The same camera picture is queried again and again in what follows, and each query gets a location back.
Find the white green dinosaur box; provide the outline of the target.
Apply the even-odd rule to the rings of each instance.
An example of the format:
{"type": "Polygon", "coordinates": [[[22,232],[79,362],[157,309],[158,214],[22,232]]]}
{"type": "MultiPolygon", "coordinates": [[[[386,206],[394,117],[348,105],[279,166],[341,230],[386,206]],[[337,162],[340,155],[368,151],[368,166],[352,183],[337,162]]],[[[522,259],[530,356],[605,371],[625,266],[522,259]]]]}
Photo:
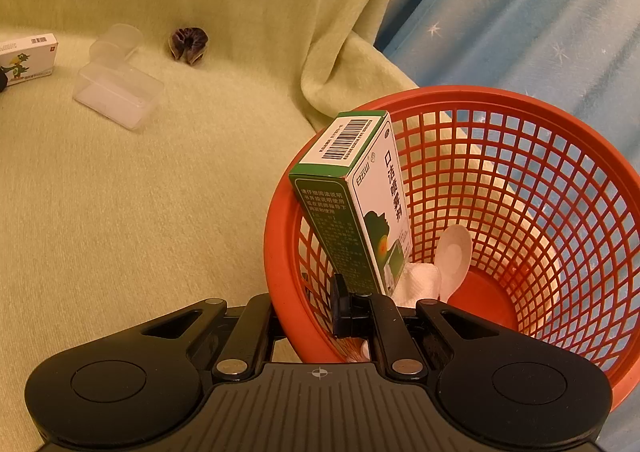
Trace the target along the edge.
{"type": "Polygon", "coordinates": [[[3,42],[0,48],[1,72],[8,85],[52,74],[58,53],[54,34],[36,34],[3,42]]]}

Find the white tissue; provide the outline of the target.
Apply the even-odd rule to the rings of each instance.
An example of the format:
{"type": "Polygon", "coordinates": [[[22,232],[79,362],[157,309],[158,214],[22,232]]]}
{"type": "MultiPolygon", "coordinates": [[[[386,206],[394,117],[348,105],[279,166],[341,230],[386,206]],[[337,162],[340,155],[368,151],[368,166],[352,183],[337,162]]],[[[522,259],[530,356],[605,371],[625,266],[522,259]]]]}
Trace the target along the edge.
{"type": "Polygon", "coordinates": [[[414,308],[422,299],[439,298],[442,275],[431,263],[407,263],[392,299],[397,307],[414,308]]]}

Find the clear rectangular plastic box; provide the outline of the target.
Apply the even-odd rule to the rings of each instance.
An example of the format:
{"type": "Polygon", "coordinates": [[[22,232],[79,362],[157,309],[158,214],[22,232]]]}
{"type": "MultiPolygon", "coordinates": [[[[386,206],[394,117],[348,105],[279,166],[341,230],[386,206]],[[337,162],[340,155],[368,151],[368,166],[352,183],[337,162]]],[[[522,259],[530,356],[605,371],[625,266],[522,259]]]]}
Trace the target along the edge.
{"type": "Polygon", "coordinates": [[[127,63],[92,62],[79,69],[73,99],[119,126],[137,130],[155,109],[163,89],[163,82],[127,63]]]}

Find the white oval patch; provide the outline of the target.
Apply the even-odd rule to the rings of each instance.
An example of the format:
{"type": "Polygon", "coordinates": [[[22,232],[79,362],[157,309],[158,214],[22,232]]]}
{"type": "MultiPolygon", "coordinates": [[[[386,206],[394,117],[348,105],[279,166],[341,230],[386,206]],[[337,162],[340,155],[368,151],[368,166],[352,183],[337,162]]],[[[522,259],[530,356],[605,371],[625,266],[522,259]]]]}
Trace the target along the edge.
{"type": "Polygon", "coordinates": [[[434,257],[440,272],[439,299],[447,302],[463,283],[472,257],[471,233],[460,224],[453,224],[442,232],[434,257]]]}

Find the green white medicine box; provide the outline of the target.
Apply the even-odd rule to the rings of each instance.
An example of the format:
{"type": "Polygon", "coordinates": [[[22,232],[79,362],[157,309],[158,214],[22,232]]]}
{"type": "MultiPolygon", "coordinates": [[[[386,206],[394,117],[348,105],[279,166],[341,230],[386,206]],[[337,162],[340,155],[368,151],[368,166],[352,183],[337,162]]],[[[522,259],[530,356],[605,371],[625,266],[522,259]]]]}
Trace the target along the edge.
{"type": "Polygon", "coordinates": [[[390,114],[341,112],[288,178],[348,290],[393,295],[412,242],[390,114]]]}

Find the orange plastic mesh basket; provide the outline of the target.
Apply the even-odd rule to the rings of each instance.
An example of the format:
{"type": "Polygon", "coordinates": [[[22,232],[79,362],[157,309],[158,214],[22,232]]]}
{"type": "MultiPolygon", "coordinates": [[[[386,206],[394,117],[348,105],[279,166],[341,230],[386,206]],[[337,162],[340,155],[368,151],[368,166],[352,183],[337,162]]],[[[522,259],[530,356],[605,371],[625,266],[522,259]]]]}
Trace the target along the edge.
{"type": "Polygon", "coordinates": [[[373,102],[390,114],[413,259],[442,231],[472,234],[452,303],[579,354],[615,404],[639,381],[639,177],[561,109],[480,86],[430,86],[373,102]]]}

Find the clear plastic cup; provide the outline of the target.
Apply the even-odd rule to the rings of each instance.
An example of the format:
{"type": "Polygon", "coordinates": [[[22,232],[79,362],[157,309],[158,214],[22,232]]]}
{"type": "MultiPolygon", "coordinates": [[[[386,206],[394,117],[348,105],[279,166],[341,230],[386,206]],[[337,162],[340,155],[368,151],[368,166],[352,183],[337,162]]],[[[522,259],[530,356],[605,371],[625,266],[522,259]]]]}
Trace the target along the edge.
{"type": "Polygon", "coordinates": [[[89,48],[91,62],[97,60],[128,60],[134,51],[142,45],[143,34],[129,24],[114,24],[89,48]]]}

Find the yellow-green blanket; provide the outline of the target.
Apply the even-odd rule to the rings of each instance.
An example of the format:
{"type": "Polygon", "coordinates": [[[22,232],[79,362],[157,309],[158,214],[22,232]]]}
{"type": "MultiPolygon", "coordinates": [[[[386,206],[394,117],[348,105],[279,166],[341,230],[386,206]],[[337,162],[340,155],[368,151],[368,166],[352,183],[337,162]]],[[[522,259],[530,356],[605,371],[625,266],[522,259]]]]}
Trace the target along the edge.
{"type": "Polygon", "coordinates": [[[50,77],[1,95],[1,446],[39,446],[24,403],[44,359],[201,299],[265,288],[280,176],[342,110],[408,89],[374,46],[389,0],[1,0],[3,39],[52,32],[50,77]],[[139,28],[164,84],[130,131],[73,99],[90,44],[139,28]],[[193,66],[169,36],[208,36],[193,66]]]}

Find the dark brown hair scrunchie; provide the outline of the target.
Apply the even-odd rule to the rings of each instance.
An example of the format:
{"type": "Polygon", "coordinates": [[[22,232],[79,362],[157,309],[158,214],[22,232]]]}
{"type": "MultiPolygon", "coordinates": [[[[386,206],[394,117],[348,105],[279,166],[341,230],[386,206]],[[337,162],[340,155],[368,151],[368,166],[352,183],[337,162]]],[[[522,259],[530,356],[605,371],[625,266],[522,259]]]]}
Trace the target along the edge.
{"type": "Polygon", "coordinates": [[[208,43],[206,32],[198,27],[175,30],[168,39],[169,53],[175,60],[184,60],[193,66],[203,57],[208,43]]]}

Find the light blue star curtain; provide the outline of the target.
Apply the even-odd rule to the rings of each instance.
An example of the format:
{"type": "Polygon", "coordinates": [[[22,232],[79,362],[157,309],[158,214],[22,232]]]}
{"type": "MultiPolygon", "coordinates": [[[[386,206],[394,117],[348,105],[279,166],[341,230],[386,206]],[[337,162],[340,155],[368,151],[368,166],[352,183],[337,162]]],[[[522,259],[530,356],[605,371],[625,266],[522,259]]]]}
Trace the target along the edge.
{"type": "Polygon", "coordinates": [[[639,160],[639,0],[390,0],[378,49],[420,86],[544,100],[639,160]]]}

